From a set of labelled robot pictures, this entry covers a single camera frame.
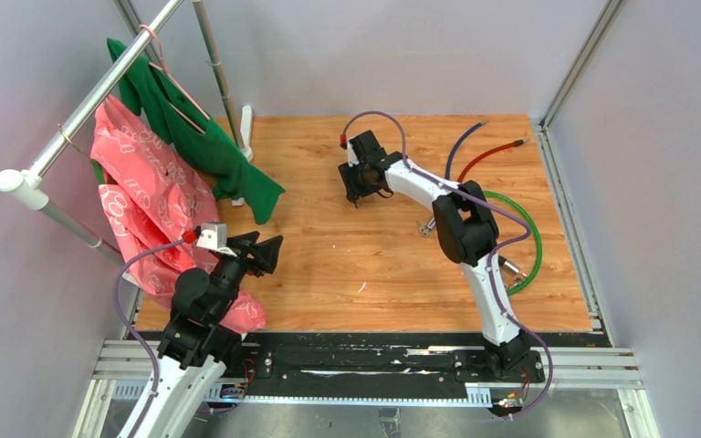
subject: green shirt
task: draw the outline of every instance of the green shirt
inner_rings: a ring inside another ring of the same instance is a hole
[[[111,38],[108,44],[112,60],[127,48]],[[120,80],[120,94],[125,106],[136,115],[140,116],[143,109],[150,128],[166,143],[172,143],[187,164],[215,177],[216,199],[243,198],[254,212],[256,224],[270,219],[284,188],[252,166],[221,127],[213,119],[207,120],[161,70],[149,65],[148,58],[135,60]],[[171,104],[205,134],[198,132]]]

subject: pink hanger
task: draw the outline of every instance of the pink hanger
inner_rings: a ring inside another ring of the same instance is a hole
[[[154,67],[154,68],[157,68],[157,69],[161,70],[162,73],[164,73],[165,76],[167,76],[168,79],[171,80],[171,82],[174,84],[174,86],[176,86],[176,88],[178,88],[178,89],[184,94],[184,96],[185,96],[186,98],[188,98],[190,102],[192,102],[192,104],[194,105],[194,107],[197,108],[197,110],[200,111],[200,113],[203,114],[203,116],[205,116],[205,118],[206,118],[207,120],[210,120],[210,119],[211,119],[211,116],[209,116],[207,112],[203,111],[203,109],[200,108],[200,105],[198,105],[197,102],[196,102],[194,99],[192,99],[192,96],[190,96],[189,93],[186,92],[185,89],[183,89],[183,87],[181,86],[181,84],[179,84],[179,82],[178,82],[178,81],[173,77],[173,75],[171,75],[171,73],[168,71],[168,68],[165,66],[165,57],[164,57],[164,55],[163,55],[163,53],[162,53],[162,41],[160,41],[160,38],[157,36],[157,34],[156,34],[150,27],[148,27],[148,26],[146,26],[146,25],[140,25],[140,26],[138,26],[138,28],[139,28],[139,29],[143,29],[143,30],[149,32],[150,34],[152,34],[152,38],[154,38],[154,41],[157,41],[157,48],[160,49],[160,65],[157,66],[157,65],[155,65],[155,64],[152,63],[152,62],[150,62],[149,65],[152,66],[152,67]],[[173,107],[173,109],[174,109],[180,116],[182,116],[184,120],[186,120],[190,125],[192,125],[196,130],[198,130],[198,131],[200,131],[201,133],[205,134],[205,130],[203,130],[203,129],[201,129],[199,126],[197,126],[197,124],[195,124],[195,123],[194,123],[189,117],[187,117],[184,113],[182,113],[181,111],[179,111],[179,109],[176,108],[175,105],[173,105],[172,103],[171,103],[171,107]]]

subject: wood grain surface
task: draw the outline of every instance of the wood grain surface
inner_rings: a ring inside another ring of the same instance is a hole
[[[587,308],[552,202],[539,151],[524,116],[407,116],[408,154],[421,167],[444,175],[457,138],[477,121],[477,130],[455,157],[452,178],[482,151],[522,138],[531,142],[502,151],[475,166],[467,179],[505,194],[533,217],[542,234],[539,276],[511,298],[518,318],[535,330],[589,330]],[[345,199],[337,170],[347,117],[259,117],[254,123],[254,164],[286,187],[270,222],[256,226],[248,207],[219,202],[232,235],[258,230],[262,239],[284,236],[274,275],[247,277],[243,288],[259,299],[269,330],[480,329],[480,320],[460,269],[442,254],[436,234],[422,237],[415,221],[430,214],[402,196],[370,196],[356,209]],[[371,129],[386,151],[399,151],[398,130],[380,117],[358,120],[350,135]],[[500,240],[522,228],[496,215]],[[529,271],[533,239],[502,255]],[[162,329],[168,311],[148,298],[138,317],[140,330]]]

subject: white wall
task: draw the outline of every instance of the white wall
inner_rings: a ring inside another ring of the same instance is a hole
[[[233,97],[257,114],[539,116],[605,0],[205,3]],[[162,2],[134,4],[148,21]],[[224,113],[192,8],[161,35],[175,76]]]
[[[0,1],[0,170],[26,167],[128,37],[111,1]],[[79,134],[89,149],[91,129]],[[71,148],[43,186],[107,230],[88,160]],[[120,332],[116,266],[0,193],[0,437],[69,436],[102,340]]]
[[[701,2],[626,2],[553,136],[662,436],[701,436]]]

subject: pink fabric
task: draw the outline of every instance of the pink fabric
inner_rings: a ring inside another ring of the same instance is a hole
[[[108,96],[95,121],[90,158],[116,182],[102,184],[99,195],[125,260],[176,241],[203,222],[218,221],[214,196],[200,175],[122,102]],[[211,272],[216,261],[208,251],[184,244],[145,257],[129,272],[155,302],[169,308],[179,274],[196,266]],[[237,333],[263,329],[265,310],[241,291],[222,325]]]

